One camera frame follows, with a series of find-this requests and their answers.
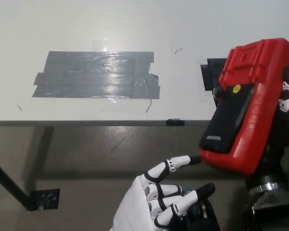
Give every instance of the tape strip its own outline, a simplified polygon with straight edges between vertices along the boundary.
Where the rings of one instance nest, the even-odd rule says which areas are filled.
[[[153,52],[51,51],[32,97],[159,99],[153,61]]]

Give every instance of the scratch mark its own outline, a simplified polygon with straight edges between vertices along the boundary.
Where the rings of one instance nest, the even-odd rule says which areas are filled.
[[[146,113],[148,113],[148,111],[149,111],[151,105],[152,105],[152,100],[150,99],[150,105],[149,105],[148,108],[146,109],[146,111],[145,111]]]
[[[17,105],[17,107],[19,108],[19,110],[22,112],[23,110],[22,110],[22,108],[19,106],[19,105]]]
[[[176,52],[174,54],[176,54],[179,50],[183,50],[183,48],[180,48],[180,49],[176,50]]]

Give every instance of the robot fingertip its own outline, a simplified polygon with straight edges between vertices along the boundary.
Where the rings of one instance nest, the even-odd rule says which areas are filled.
[[[200,188],[197,188],[195,191],[198,196],[198,201],[201,201],[208,198],[215,192],[215,185],[213,183],[208,183],[201,186]]]
[[[191,161],[189,162],[190,165],[196,165],[201,162],[201,157],[199,155],[189,156]]]

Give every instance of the yellow label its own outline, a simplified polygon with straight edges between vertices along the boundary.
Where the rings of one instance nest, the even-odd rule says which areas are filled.
[[[233,93],[238,93],[240,90],[241,90],[241,85],[236,85],[236,86],[233,88]]]

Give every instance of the white surface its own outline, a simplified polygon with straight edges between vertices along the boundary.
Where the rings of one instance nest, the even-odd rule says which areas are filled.
[[[289,0],[0,0],[0,121],[208,120],[200,64],[276,37],[289,40]],[[148,113],[149,100],[31,98],[49,51],[91,51],[106,38],[108,51],[154,51],[160,99]]]

